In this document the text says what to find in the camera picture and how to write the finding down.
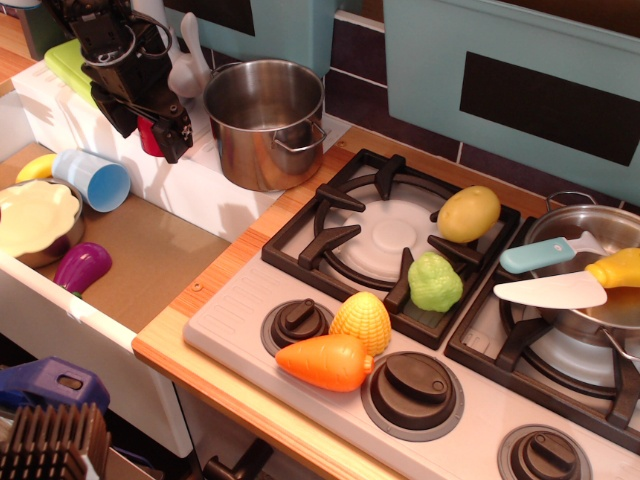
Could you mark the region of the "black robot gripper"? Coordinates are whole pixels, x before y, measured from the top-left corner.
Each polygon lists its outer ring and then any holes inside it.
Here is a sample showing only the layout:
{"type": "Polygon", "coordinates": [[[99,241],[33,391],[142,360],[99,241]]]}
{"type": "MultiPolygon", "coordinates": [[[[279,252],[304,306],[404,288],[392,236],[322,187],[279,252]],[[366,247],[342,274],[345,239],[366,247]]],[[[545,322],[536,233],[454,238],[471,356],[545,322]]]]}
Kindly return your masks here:
{"type": "Polygon", "coordinates": [[[167,27],[134,9],[71,9],[69,29],[80,43],[82,71],[104,117],[123,137],[151,124],[153,151],[176,164],[193,146],[186,109],[168,87],[172,46],[167,27]]]}

